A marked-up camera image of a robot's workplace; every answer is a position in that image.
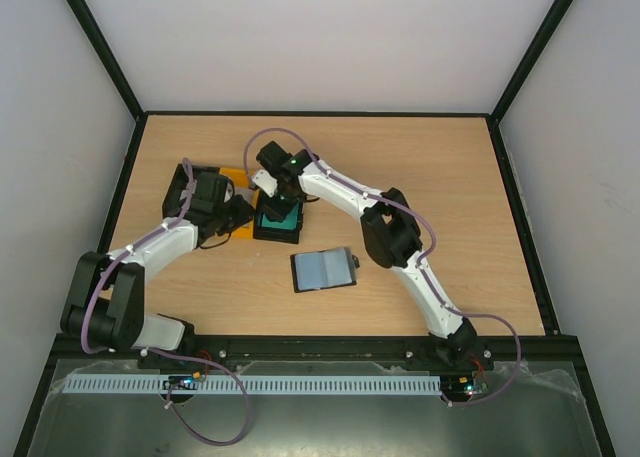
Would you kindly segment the black leather card holder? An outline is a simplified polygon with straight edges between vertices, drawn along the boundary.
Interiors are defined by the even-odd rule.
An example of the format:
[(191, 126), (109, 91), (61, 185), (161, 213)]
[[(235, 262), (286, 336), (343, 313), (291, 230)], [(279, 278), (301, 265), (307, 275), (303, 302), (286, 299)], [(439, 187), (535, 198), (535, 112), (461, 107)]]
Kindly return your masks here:
[(353, 286), (359, 259), (349, 247), (337, 247), (290, 256), (295, 293)]

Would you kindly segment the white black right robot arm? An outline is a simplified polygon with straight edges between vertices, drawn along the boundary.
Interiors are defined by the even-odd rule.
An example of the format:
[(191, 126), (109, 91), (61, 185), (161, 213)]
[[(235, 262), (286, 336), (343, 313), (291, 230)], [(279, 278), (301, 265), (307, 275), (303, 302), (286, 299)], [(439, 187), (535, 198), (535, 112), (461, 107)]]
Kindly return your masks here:
[(369, 258), (394, 272), (418, 305), (438, 361), (455, 369), (470, 358), (477, 332), (431, 270), (427, 256), (432, 249), (424, 247), (419, 216), (400, 190), (366, 186), (308, 150), (292, 155), (274, 141), (259, 151), (256, 160), (262, 168), (251, 181), (267, 197), (269, 219), (283, 221), (296, 203), (311, 197), (358, 220)]

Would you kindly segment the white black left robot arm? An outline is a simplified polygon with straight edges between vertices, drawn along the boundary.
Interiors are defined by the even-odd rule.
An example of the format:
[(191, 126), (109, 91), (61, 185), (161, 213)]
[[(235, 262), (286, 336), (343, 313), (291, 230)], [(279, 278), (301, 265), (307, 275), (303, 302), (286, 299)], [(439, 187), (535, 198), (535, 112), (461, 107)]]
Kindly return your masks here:
[(162, 221), (137, 241), (87, 252), (76, 265), (61, 330), (88, 354), (132, 348), (178, 349), (187, 324), (145, 311), (145, 288), (165, 267), (213, 236), (249, 224), (253, 206), (214, 168), (178, 168), (162, 203)]

